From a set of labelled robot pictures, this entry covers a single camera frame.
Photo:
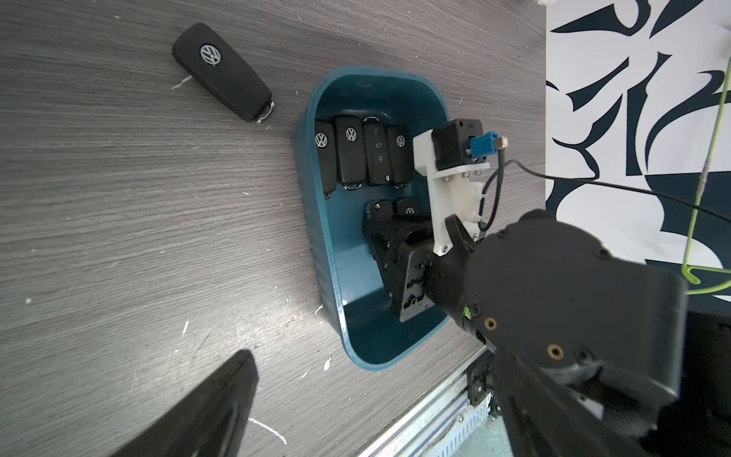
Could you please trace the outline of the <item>black car key front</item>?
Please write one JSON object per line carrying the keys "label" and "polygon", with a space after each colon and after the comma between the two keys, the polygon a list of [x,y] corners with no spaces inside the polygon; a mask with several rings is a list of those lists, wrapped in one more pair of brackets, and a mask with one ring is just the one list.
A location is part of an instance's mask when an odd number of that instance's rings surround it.
{"label": "black car key front", "polygon": [[388,199],[370,202],[365,208],[367,220],[388,221],[393,218],[393,202]]}

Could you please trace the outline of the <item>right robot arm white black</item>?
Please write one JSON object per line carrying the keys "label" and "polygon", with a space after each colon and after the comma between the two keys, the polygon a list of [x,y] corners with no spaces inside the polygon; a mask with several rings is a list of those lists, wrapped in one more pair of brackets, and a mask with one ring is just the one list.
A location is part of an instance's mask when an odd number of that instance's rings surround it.
{"label": "right robot arm white black", "polygon": [[485,238],[451,215],[375,204],[363,232],[395,305],[430,301],[492,352],[516,456],[726,456],[730,318],[693,312],[678,274],[614,257],[535,209]]}

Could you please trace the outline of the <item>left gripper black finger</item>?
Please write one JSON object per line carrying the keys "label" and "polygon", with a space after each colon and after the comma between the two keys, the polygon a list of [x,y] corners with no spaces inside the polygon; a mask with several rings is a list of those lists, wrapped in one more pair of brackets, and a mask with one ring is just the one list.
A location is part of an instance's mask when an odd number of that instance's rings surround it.
{"label": "left gripper black finger", "polygon": [[254,356],[239,350],[115,456],[236,456],[259,376]]}

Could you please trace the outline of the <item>black car key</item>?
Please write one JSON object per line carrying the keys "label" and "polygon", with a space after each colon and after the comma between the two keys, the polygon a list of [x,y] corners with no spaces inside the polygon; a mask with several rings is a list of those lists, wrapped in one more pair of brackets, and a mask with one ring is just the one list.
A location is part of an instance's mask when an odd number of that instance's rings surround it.
{"label": "black car key", "polygon": [[171,53],[193,79],[243,120],[262,123],[271,116],[274,102],[270,88],[208,25],[197,23],[185,30]]}
{"label": "black car key", "polygon": [[367,158],[367,184],[372,187],[390,182],[391,164],[386,127],[375,117],[364,120],[363,134]]}
{"label": "black car key", "polygon": [[413,164],[413,144],[409,128],[406,125],[391,125],[388,132],[391,175],[394,185],[406,185],[411,181]]}
{"label": "black car key", "polygon": [[419,202],[415,197],[403,197],[394,201],[394,212],[399,215],[419,214]]}
{"label": "black car key", "polygon": [[334,129],[331,123],[316,120],[314,131],[323,193],[325,198],[329,199],[337,188],[337,152]]}
{"label": "black car key", "polygon": [[388,199],[370,202],[365,208],[367,220],[388,221],[393,218],[393,202]]}
{"label": "black car key", "polygon": [[361,188],[367,178],[367,160],[360,118],[334,116],[338,181],[348,190]]}

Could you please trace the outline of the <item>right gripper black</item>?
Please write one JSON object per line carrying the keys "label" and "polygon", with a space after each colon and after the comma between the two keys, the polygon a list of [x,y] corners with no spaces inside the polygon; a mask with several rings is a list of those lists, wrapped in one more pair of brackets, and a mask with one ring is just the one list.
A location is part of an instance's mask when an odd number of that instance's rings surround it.
{"label": "right gripper black", "polygon": [[367,213],[363,233],[400,322],[433,307],[457,318],[447,264],[434,252],[430,214]]}

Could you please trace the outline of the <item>dark teal storage box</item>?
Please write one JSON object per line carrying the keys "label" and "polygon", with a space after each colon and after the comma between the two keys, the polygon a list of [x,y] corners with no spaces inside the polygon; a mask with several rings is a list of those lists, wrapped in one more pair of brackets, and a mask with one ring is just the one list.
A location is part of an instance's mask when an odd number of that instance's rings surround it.
{"label": "dark teal storage box", "polygon": [[337,190],[326,198],[315,123],[341,114],[374,116],[385,124],[406,125],[417,134],[443,127],[449,113],[441,93],[419,74],[343,67],[318,83],[294,126],[292,147],[325,315],[357,367],[383,371],[426,342],[448,318],[432,307],[407,322],[399,321],[363,235],[365,210],[375,200],[413,196],[425,211],[428,187],[424,177],[416,176],[401,190],[363,186]]}

